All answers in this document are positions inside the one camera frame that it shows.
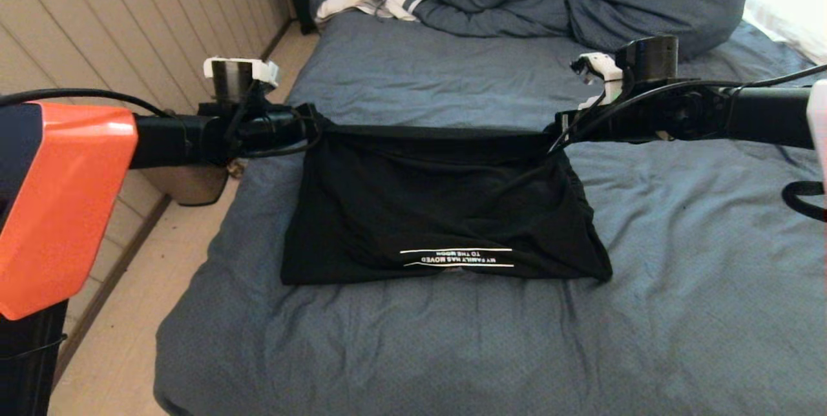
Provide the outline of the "black moon print T-shirt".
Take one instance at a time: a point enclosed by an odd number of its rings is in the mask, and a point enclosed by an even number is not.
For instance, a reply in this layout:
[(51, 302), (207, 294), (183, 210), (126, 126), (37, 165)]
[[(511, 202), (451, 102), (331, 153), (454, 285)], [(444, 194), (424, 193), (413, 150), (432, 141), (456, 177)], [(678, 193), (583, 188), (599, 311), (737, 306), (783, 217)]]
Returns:
[(612, 278), (594, 211), (549, 130), (339, 125), (312, 119), (284, 239), (287, 286), (470, 271)]

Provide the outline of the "brown trash bin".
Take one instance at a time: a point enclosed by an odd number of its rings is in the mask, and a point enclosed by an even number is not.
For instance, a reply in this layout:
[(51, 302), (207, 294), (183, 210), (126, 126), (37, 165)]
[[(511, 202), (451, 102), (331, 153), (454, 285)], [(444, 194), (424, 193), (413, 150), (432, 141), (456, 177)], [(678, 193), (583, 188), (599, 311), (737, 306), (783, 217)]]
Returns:
[(229, 180), (222, 167), (160, 167), (142, 169), (141, 173), (178, 205), (203, 207), (215, 204)]

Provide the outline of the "white pillow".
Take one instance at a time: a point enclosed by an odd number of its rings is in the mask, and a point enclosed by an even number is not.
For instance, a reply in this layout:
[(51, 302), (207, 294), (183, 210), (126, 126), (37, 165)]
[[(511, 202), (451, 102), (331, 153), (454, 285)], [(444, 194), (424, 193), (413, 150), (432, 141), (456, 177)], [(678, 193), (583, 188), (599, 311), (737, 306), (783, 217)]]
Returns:
[(742, 19), (816, 65), (827, 65), (827, 0), (746, 0)]

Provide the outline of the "blue bed sheet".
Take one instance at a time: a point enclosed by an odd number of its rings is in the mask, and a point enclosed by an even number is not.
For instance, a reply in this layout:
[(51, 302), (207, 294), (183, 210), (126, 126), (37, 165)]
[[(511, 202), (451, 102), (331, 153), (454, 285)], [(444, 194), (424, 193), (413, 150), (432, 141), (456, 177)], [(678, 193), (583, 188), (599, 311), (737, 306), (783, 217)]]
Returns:
[(156, 335), (174, 416), (827, 416), (815, 151), (733, 140), (567, 154), (614, 275), (288, 287), (301, 157), (254, 161)]

